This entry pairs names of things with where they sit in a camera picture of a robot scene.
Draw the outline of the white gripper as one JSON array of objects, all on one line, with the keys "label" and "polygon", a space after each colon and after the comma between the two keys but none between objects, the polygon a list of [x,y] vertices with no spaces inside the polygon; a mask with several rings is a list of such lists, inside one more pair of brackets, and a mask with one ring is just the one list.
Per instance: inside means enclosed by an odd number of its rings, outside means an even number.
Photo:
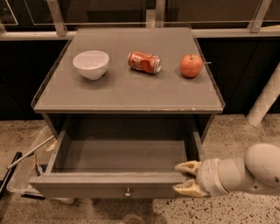
[{"label": "white gripper", "polygon": [[172,188],[175,192],[190,197],[222,196],[228,192],[223,187],[219,177],[218,158],[207,159],[198,162],[196,160],[177,164],[175,170],[181,173],[188,173],[196,176],[195,179],[189,179],[184,183],[176,184]]}]

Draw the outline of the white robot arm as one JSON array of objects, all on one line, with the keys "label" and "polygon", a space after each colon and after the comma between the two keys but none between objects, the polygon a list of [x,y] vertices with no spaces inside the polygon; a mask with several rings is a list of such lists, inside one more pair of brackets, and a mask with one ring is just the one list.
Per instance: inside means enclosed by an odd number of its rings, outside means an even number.
[{"label": "white robot arm", "polygon": [[175,170],[192,177],[176,184],[177,193],[194,197],[221,196],[231,192],[278,195],[280,193],[280,148],[256,143],[240,157],[210,158],[177,164]]}]

